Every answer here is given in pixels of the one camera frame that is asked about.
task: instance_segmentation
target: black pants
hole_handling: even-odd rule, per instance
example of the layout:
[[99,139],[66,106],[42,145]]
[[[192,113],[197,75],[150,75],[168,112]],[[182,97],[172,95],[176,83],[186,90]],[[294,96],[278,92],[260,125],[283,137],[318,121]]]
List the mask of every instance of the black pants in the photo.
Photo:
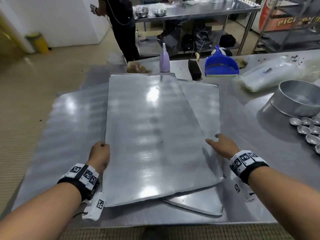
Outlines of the black pants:
[[136,47],[136,26],[112,24],[113,34],[127,62],[140,60]]

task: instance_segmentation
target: blue dustpan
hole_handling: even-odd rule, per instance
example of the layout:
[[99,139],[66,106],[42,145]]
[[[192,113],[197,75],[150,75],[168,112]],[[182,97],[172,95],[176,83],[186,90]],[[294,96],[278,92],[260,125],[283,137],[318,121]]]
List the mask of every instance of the blue dustpan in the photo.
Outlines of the blue dustpan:
[[205,76],[237,76],[239,74],[237,62],[231,57],[223,55],[218,45],[215,48],[217,51],[205,60]]

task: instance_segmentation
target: white wall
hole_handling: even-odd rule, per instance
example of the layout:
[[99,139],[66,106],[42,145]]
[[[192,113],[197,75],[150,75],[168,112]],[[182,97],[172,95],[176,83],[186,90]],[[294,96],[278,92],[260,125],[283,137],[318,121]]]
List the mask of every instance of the white wall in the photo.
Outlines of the white wall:
[[24,22],[21,17],[17,16],[5,0],[0,0],[0,15],[4,18],[12,32],[25,47],[24,51],[27,53],[33,53],[33,47],[24,38],[29,31],[28,23]]
[[98,44],[108,31],[106,19],[89,13],[91,0],[5,1],[28,33],[41,32],[50,47]]

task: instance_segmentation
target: black bristle brush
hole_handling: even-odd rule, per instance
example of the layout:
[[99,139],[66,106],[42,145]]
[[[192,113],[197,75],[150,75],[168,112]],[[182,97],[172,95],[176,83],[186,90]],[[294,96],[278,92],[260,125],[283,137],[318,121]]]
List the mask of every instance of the black bristle brush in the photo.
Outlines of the black bristle brush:
[[202,72],[199,66],[199,58],[200,55],[199,53],[195,53],[196,59],[195,60],[188,60],[188,68],[189,68],[189,72],[191,74],[192,80],[197,81],[201,79],[202,76]]

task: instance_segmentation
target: person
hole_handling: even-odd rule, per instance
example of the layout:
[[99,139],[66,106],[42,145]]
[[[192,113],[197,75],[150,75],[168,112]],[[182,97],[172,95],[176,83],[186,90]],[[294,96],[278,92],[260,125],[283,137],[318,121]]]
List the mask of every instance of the person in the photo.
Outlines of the person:
[[[217,137],[218,142],[211,139],[206,139],[206,142],[218,154],[234,163],[238,158],[235,156],[243,151],[223,134]],[[110,146],[98,142],[90,151],[87,165],[103,173],[109,160]],[[270,168],[266,163],[251,169],[247,183],[294,239],[319,239],[320,193]],[[0,240],[57,239],[80,203],[81,194],[77,187],[68,182],[59,183],[11,212],[0,223]]]
[[140,60],[136,46],[136,23],[130,0],[98,0],[99,7],[90,5],[91,12],[108,16],[114,37],[126,61]]

